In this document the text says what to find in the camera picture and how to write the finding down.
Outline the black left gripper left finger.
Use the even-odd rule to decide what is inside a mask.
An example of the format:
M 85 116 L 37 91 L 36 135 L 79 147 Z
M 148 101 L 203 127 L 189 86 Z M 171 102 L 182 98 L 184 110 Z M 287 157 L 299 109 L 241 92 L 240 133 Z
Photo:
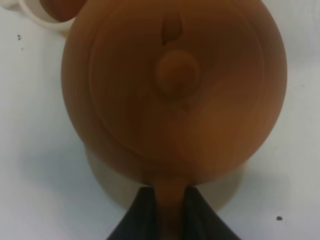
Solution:
M 117 227 L 107 240 L 157 240 L 157 207 L 152 187 L 141 187 Z

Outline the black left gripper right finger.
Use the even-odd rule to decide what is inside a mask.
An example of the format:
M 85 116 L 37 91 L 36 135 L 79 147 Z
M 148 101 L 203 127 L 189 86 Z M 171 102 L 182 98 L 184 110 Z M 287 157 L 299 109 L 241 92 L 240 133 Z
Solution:
M 188 187 L 184 193 L 183 240 L 238 240 L 238 236 L 222 221 L 200 191 Z

